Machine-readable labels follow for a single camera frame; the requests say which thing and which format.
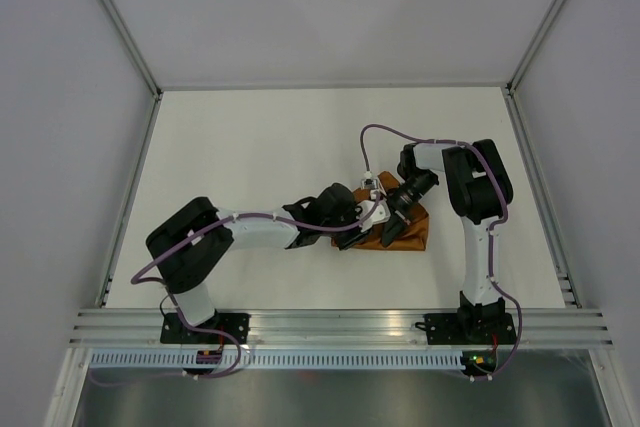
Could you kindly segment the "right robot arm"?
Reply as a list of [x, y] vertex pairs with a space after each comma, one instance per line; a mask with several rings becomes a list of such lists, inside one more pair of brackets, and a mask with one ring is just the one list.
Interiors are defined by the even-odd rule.
[[426, 314], [415, 327], [430, 345], [513, 345], [517, 335], [498, 287], [499, 227], [508, 220], [513, 188], [492, 140], [411, 143], [397, 166], [403, 183], [388, 195], [390, 218], [380, 242], [385, 248], [404, 234], [411, 210], [445, 178], [450, 204], [464, 233], [465, 277], [454, 313]]

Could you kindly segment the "brown cloth napkin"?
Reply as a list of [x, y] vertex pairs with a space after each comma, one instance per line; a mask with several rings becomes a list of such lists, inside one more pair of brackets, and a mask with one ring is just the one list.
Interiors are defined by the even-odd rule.
[[[393, 174], [389, 171], [383, 171], [377, 176], [380, 185], [379, 190], [369, 191], [359, 188], [354, 191], [354, 197], [357, 203], [364, 200], [385, 200], [387, 202], [387, 195], [389, 194], [390, 190], [398, 187], [410, 175], [402, 176], [400, 174]], [[408, 227], [404, 234], [398, 237], [389, 247], [383, 247], [380, 242], [381, 233], [385, 224], [384, 223], [375, 225], [372, 228], [371, 234], [366, 239], [366, 241], [352, 248], [375, 251], [425, 250], [429, 233], [429, 213], [427, 212], [426, 208], [422, 206], [422, 199], [420, 200], [419, 204], [416, 205], [412, 210], [413, 218], [407, 219]], [[334, 244], [333, 239], [331, 240], [331, 244], [333, 247], [337, 248]]]

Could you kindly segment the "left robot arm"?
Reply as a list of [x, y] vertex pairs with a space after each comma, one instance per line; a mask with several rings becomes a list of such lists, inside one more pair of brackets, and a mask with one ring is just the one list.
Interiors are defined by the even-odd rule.
[[184, 332], [195, 342], [206, 343], [216, 336], [218, 319], [205, 281], [227, 253], [300, 249], [322, 237], [338, 239], [342, 234], [360, 241], [371, 230], [373, 211], [381, 201], [374, 192], [358, 202], [340, 183], [270, 212], [217, 208], [201, 196], [153, 230], [145, 245]]

